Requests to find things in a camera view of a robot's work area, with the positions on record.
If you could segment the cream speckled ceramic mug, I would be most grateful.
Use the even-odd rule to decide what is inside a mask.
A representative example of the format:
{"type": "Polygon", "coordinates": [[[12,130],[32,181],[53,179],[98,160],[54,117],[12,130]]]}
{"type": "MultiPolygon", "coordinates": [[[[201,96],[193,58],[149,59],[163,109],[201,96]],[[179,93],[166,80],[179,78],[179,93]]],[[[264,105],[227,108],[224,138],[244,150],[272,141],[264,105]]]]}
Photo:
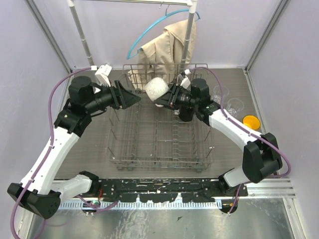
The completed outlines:
{"type": "Polygon", "coordinates": [[[155,103],[155,100],[169,91],[169,87],[164,79],[155,77],[145,85],[145,91],[149,99],[155,103]]]}

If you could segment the clear plastic cup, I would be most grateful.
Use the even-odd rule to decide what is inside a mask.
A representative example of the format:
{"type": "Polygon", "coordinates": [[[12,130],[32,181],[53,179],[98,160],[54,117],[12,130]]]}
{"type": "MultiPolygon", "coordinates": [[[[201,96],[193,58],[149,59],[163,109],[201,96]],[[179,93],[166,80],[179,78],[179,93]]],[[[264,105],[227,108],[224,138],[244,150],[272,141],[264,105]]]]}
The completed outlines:
{"type": "Polygon", "coordinates": [[[220,104],[221,100],[229,95],[229,90],[226,86],[215,86],[213,89],[213,101],[220,104]]]}
{"type": "Polygon", "coordinates": [[[238,114],[244,109],[244,104],[240,99],[231,98],[226,106],[227,112],[233,116],[237,117],[238,114]]]}

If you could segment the black mug cream inside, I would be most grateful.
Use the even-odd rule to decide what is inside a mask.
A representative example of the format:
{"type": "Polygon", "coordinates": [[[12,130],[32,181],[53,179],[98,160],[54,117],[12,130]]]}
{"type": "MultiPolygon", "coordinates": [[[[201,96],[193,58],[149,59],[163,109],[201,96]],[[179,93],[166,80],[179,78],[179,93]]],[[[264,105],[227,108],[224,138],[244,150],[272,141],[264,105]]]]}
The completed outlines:
{"type": "Polygon", "coordinates": [[[182,106],[179,109],[179,118],[183,122],[192,121],[194,116],[194,109],[191,107],[182,106]]]}

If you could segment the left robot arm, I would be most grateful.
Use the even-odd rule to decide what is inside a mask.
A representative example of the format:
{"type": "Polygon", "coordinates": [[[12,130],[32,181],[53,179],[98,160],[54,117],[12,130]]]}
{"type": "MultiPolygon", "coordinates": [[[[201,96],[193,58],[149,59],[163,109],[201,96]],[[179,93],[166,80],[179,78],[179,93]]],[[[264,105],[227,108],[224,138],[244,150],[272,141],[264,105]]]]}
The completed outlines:
{"type": "Polygon", "coordinates": [[[54,122],[47,148],[21,182],[11,183],[7,190],[20,207],[46,220],[56,213],[62,202],[80,194],[95,197],[100,191],[99,177],[87,171],[53,186],[65,157],[92,118],[106,112],[108,107],[124,110],[141,100],[118,80],[114,86],[100,86],[87,76],[75,77],[68,91],[69,99],[54,122]]]}

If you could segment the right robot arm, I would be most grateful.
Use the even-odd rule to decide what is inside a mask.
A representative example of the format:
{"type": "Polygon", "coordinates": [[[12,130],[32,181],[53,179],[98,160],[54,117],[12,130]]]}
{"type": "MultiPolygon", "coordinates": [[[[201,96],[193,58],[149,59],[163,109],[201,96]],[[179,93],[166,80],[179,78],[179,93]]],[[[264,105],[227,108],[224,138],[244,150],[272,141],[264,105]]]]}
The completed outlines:
{"type": "Polygon", "coordinates": [[[232,195],[236,186],[248,181],[259,183],[282,168],[275,136],[250,129],[224,112],[220,104],[211,99],[204,79],[190,81],[184,78],[180,84],[169,86],[162,78],[156,77],[147,83],[146,93],[156,106],[178,111],[179,118],[185,122],[196,116],[242,150],[242,165],[218,177],[218,189],[222,195],[232,195]]]}

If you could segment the white metal clothes rack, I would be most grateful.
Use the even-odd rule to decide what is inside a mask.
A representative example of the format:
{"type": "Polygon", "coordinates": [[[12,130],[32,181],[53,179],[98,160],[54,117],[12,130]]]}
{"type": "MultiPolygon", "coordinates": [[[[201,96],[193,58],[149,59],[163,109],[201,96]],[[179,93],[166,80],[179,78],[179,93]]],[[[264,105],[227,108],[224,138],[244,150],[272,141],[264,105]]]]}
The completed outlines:
{"type": "Polygon", "coordinates": [[[151,27],[172,15],[187,12],[186,35],[190,35],[197,8],[195,0],[69,0],[67,4],[89,64],[107,62],[113,66],[122,66],[133,57],[132,51],[149,31],[142,28],[155,20],[165,6],[182,8],[155,20],[151,27]]]}

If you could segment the beige cloth garment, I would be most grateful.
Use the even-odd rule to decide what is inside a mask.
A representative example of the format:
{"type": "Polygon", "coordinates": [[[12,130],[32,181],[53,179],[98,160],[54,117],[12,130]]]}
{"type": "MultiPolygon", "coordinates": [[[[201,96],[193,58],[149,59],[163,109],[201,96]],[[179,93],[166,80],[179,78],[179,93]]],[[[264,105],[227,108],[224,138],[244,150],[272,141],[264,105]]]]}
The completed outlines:
{"type": "Polygon", "coordinates": [[[134,89],[143,90],[154,77],[161,77],[166,83],[176,77],[185,49],[186,30],[187,20],[167,25],[161,35],[140,48],[135,69],[126,75],[134,89]]]}

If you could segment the teal clothes hanger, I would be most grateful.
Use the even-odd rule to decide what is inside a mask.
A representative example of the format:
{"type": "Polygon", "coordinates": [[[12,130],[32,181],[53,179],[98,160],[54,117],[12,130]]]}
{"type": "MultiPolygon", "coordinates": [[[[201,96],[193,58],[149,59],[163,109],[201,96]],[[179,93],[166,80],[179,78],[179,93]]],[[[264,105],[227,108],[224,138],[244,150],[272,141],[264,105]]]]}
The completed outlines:
{"type": "Polygon", "coordinates": [[[165,16],[159,18],[158,20],[156,20],[152,25],[150,25],[138,38],[137,40],[133,43],[133,45],[130,47],[128,53],[127,53],[127,57],[126,59],[129,60],[132,57],[138,55],[139,53],[139,49],[137,51],[136,54],[132,55],[132,51],[133,49],[136,47],[136,45],[139,43],[139,41],[153,28],[155,27],[158,23],[160,23],[161,21],[175,15],[178,14],[180,12],[188,12],[189,13],[189,18],[187,20],[187,28],[186,28],[186,35],[185,35],[185,40],[184,42],[186,43],[186,50],[188,49],[188,45],[189,45],[189,41],[190,41],[190,35],[191,35],[191,30],[192,30],[192,25],[193,25],[193,20],[194,20],[194,15],[197,15],[197,19],[195,21],[198,21],[201,19],[199,12],[195,11],[195,12],[190,12],[190,10],[187,9],[180,9],[180,10],[176,10],[173,11],[171,13],[167,13],[167,10],[165,11],[165,16]]]}

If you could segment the yellow plastic cup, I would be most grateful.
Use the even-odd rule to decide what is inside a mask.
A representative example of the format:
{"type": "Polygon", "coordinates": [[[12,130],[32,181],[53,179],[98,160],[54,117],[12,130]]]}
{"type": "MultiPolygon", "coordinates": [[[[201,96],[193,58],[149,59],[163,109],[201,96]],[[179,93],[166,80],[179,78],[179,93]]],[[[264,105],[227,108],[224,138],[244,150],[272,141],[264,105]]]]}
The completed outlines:
{"type": "Polygon", "coordinates": [[[253,115],[244,116],[242,119],[242,123],[253,130],[258,130],[261,126],[260,120],[253,115]]]}

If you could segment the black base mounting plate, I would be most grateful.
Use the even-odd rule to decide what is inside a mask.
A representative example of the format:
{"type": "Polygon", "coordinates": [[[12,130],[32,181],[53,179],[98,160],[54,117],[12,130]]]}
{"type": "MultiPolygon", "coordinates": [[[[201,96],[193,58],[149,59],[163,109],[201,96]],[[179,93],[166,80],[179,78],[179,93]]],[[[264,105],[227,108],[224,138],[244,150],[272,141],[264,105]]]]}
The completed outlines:
{"type": "Polygon", "coordinates": [[[142,203],[174,202],[178,196],[183,203],[215,202],[218,197],[233,198],[238,188],[225,191],[217,179],[211,178],[144,178],[101,179],[95,193],[81,193],[82,198],[98,198],[103,202],[142,203]]]}

